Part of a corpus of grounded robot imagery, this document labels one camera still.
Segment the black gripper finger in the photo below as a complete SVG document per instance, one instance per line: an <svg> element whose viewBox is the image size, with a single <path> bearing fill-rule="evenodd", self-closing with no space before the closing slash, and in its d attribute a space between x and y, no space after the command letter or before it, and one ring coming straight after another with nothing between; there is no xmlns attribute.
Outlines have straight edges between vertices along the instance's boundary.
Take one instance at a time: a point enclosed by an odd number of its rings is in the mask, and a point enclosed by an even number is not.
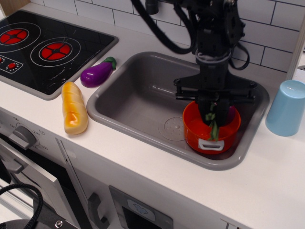
<svg viewBox="0 0 305 229"><path fill-rule="evenodd" d="M218 126L225 126L232 121L230 103L227 98L220 98L216 105L216 123Z"/></svg>
<svg viewBox="0 0 305 229"><path fill-rule="evenodd" d="M202 121L205 124L210 124L213 120L213 111L211 110L211 105L212 105L211 102L206 100L205 97L199 96L197 98L197 104Z"/></svg>

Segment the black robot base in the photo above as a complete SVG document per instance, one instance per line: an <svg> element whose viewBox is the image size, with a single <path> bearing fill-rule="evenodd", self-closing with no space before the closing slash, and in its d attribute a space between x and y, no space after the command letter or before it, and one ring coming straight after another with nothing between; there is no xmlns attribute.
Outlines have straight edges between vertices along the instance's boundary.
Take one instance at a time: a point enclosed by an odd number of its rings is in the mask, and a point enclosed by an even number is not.
<svg viewBox="0 0 305 229"><path fill-rule="evenodd" d="M30 219L14 219L0 223L1 229L77 229L73 224L49 210L38 200L33 201L34 211Z"/></svg>

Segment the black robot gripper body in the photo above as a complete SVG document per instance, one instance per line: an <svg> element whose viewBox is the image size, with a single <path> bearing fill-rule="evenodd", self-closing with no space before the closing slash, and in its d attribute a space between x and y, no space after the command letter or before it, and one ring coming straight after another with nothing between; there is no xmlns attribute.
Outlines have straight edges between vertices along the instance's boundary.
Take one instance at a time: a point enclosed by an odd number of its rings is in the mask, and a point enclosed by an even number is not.
<svg viewBox="0 0 305 229"><path fill-rule="evenodd" d="M175 79L173 83L176 86L175 95L178 100L227 100L233 105L253 103L256 98L257 83L231 74L228 63L200 64L198 74Z"/></svg>

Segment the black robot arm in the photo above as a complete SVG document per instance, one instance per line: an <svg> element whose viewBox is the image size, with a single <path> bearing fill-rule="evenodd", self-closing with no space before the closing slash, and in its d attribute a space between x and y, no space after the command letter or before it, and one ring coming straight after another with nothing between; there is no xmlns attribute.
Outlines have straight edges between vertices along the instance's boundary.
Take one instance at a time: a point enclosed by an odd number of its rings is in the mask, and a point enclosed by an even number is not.
<svg viewBox="0 0 305 229"><path fill-rule="evenodd" d="M176 45L153 21L146 7L157 3L155 0L132 2L163 45L177 54L192 52L200 67L198 74L174 81L177 99L194 100L205 124L224 126L232 105L254 100L254 85L241 82L229 71L234 67L234 49L244 50L240 39L245 24L239 17L237 1L174 0L173 9L190 36L188 48Z"/></svg>

